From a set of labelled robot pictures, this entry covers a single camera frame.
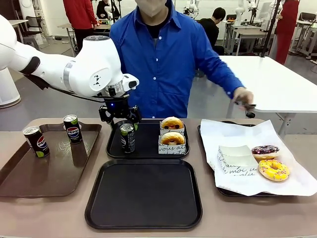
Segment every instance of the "brown tray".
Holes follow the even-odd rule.
[[[70,144],[64,124],[40,126],[50,153],[37,158],[27,142],[0,171],[0,197],[67,196],[77,187],[102,128],[80,122],[83,142]]]

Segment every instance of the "white paper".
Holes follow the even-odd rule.
[[[202,120],[201,134],[206,151],[207,163],[214,170],[217,187],[246,196],[260,192],[277,195],[312,196],[317,192],[317,180],[294,158],[283,141],[276,134],[271,121],[254,127],[227,124],[212,120]],[[280,149],[277,158],[290,169],[290,176],[283,182],[266,179],[258,171],[254,176],[229,176],[220,166],[217,158],[219,146],[254,148],[261,145],[275,145]]]
[[[251,150],[245,146],[219,146],[217,158],[224,174],[230,176],[255,176],[258,163]]]

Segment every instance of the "donut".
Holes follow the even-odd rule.
[[[168,132],[161,136],[160,142],[164,145],[182,145],[185,144],[185,138],[181,133]]]
[[[181,129],[181,128],[184,127],[183,122],[180,119],[176,118],[176,117],[165,118],[162,121],[161,125],[162,125],[162,128],[170,129],[170,130]]]
[[[257,160],[269,160],[279,156],[279,148],[274,145],[263,145],[254,147],[251,151],[252,155]]]
[[[284,181],[287,180],[289,176],[288,167],[278,160],[260,161],[259,172],[272,181]]]

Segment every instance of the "paper donut box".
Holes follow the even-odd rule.
[[[184,155],[186,153],[186,138],[182,145],[164,145],[160,143],[161,136],[158,137],[158,153],[169,155]]]
[[[168,132],[178,132],[178,133],[180,133],[180,134],[182,134],[184,136],[184,134],[185,134],[185,124],[184,124],[183,121],[182,121],[182,123],[184,125],[183,128],[180,128],[180,129],[164,129],[164,128],[162,128],[162,122],[160,121],[159,122],[159,134],[160,135],[164,135],[164,134],[166,134]]]
[[[258,163],[246,145],[240,147],[219,146],[217,157],[225,175],[254,176],[257,173]]]

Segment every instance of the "man's hand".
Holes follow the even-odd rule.
[[[246,90],[244,87],[239,87],[234,91],[233,101],[236,102],[238,98],[240,101],[249,105],[253,103],[253,93]]]

